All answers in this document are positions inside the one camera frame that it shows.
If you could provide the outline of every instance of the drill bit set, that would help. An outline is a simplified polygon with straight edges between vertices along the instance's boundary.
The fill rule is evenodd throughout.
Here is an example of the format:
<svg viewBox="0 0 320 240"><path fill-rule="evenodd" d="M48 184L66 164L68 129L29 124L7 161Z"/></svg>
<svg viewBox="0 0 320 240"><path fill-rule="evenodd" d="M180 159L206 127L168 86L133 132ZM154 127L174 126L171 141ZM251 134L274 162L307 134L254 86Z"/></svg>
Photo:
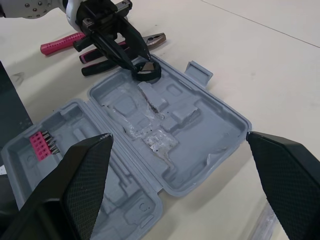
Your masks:
<svg viewBox="0 0 320 240"><path fill-rule="evenodd" d="M51 154L60 152L56 141L48 131L38 131L32 135L29 140L39 161L42 161Z"/></svg>

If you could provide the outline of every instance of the pliers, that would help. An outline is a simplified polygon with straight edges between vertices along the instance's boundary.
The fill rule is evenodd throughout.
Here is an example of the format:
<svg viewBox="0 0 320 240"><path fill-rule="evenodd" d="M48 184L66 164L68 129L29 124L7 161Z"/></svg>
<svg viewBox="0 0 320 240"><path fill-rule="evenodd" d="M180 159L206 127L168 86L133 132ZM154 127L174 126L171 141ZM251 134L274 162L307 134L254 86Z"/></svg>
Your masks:
<svg viewBox="0 0 320 240"><path fill-rule="evenodd" d="M157 48L160 46L162 43L166 41L166 35L164 33L158 33L150 36L145 36L143 37L144 42L146 43L147 47L149 50L152 50L154 48ZM125 41L122 41L118 43L118 45L125 51L125 53L128 55L128 57L133 60L138 55L126 44ZM94 49L89 52L86 52L85 54L82 54L79 56L80 61L83 64L86 64L88 62L91 62L93 60L96 60L100 57L103 57L104 55L98 50ZM113 62L112 60L105 60L96 64L92 64L86 67L83 67L81 69L82 75L87 77L95 74L100 74L103 72L106 72L114 67L116 67L117 64Z"/></svg>

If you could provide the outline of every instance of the black panel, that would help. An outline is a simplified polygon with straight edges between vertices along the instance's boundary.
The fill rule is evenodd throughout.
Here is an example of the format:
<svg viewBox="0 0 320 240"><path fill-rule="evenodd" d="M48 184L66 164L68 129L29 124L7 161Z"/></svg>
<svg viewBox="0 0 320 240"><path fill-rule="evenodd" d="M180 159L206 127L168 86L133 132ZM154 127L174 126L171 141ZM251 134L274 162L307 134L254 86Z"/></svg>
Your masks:
<svg viewBox="0 0 320 240"><path fill-rule="evenodd" d="M0 150L33 125L14 85L0 62ZM0 166L3 165L0 155Z"/></svg>
<svg viewBox="0 0 320 240"><path fill-rule="evenodd" d="M290 240L320 238L320 162L300 143L247 136L262 188Z"/></svg>

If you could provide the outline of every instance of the tool case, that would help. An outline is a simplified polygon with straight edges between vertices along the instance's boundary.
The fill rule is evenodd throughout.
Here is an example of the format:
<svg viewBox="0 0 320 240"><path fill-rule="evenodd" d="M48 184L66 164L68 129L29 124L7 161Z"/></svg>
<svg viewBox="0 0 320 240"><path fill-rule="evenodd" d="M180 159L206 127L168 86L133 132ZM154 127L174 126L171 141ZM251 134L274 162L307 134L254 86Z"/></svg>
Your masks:
<svg viewBox="0 0 320 240"><path fill-rule="evenodd" d="M91 239L137 240L162 215L159 191L187 195L239 147L251 123L206 90L213 74L195 62L181 73L152 58L161 65L158 81L134 81L119 69L88 91L89 101L70 101L5 145L1 154L19 209L70 146L112 133ZM60 152L38 161L29 140L38 131L48 131Z"/></svg>

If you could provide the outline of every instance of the textured black surface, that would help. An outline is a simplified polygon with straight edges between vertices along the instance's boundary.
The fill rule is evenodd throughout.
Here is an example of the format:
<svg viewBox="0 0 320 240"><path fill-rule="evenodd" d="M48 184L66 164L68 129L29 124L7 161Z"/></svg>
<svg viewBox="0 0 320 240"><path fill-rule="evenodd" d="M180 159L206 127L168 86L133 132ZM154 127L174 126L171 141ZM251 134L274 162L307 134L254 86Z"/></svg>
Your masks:
<svg viewBox="0 0 320 240"><path fill-rule="evenodd" d="M64 194L64 206L81 240L90 239L103 200L110 143L101 141L87 152Z"/></svg>
<svg viewBox="0 0 320 240"><path fill-rule="evenodd" d="M248 142L267 200L290 240L319 239L320 183L307 169L320 162L299 143L264 136L251 133Z"/></svg>

